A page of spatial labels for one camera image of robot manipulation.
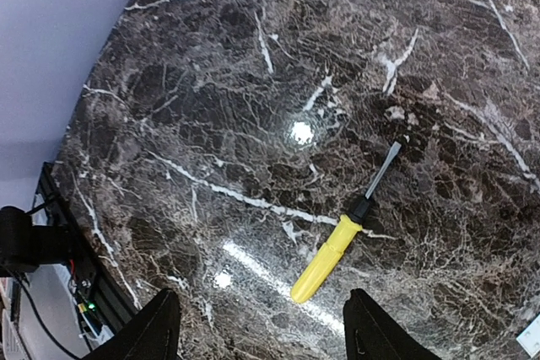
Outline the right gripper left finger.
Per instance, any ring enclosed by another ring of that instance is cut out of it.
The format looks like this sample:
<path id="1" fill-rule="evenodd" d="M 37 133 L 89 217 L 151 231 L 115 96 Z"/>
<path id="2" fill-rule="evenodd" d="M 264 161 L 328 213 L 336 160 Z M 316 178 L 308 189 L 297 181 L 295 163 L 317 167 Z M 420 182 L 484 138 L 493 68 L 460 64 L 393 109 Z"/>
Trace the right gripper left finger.
<path id="1" fill-rule="evenodd" d="M 177 293 L 164 288 L 109 341 L 83 360 L 175 360 L 181 326 Z"/>

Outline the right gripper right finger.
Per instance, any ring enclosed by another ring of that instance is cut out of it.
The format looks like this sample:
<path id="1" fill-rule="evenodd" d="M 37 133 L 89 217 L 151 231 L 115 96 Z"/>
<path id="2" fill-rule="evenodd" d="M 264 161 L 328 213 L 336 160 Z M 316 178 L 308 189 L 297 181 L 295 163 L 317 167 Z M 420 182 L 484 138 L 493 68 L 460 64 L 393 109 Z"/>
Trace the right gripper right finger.
<path id="1" fill-rule="evenodd" d="M 440 359 L 416 342 L 364 289 L 343 306 L 347 359 Z"/>

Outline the yellow handled screwdriver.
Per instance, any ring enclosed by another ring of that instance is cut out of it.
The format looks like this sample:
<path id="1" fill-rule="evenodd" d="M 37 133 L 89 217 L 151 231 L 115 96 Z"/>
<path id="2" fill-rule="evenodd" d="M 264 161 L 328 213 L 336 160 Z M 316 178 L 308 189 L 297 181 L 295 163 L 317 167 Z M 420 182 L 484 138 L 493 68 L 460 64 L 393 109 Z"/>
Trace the yellow handled screwdriver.
<path id="1" fill-rule="evenodd" d="M 335 229 L 291 288 L 290 296 L 294 302 L 303 304 L 313 297 L 342 259 L 356 234 L 364 229 L 364 222 L 374 205 L 375 190 L 401 148 L 399 142 L 392 144 L 366 192 L 340 216 Z"/>

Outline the white battery compartment cover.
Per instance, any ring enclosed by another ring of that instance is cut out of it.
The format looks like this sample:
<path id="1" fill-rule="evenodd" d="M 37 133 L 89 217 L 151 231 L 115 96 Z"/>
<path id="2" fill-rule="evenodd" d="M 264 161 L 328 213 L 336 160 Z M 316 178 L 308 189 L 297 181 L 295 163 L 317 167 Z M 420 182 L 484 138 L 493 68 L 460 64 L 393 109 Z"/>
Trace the white battery compartment cover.
<path id="1" fill-rule="evenodd" d="M 516 340 L 529 357 L 535 357 L 540 352 L 540 315 L 530 323 Z"/>

